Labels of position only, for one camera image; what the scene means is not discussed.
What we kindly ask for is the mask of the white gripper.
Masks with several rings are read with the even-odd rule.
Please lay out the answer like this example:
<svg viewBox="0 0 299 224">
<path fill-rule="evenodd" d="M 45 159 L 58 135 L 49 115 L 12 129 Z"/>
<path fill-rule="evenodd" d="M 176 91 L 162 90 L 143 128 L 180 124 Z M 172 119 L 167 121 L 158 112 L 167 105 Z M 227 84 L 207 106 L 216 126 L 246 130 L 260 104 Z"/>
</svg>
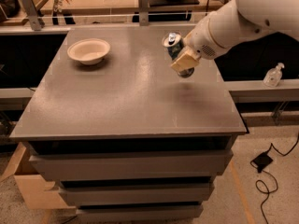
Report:
<svg viewBox="0 0 299 224">
<path fill-rule="evenodd" d="M 184 37 L 184 42 L 187 46 L 170 65 L 176 72 L 194 68 L 201 57 L 214 60 L 225 53 L 225 49 L 216 43 L 206 26 L 195 26 Z"/>
</svg>

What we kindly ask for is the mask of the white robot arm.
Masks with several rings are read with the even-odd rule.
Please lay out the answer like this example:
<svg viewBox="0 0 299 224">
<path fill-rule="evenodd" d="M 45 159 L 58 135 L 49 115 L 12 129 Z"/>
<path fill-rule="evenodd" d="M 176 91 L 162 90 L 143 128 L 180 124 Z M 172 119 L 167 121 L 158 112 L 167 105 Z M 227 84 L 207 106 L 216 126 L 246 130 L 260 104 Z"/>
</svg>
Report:
<svg viewBox="0 0 299 224">
<path fill-rule="evenodd" d="M 209 13 L 183 38 L 171 64 L 180 73 L 230 48 L 280 32 L 299 40 L 299 0 L 231 0 Z"/>
</svg>

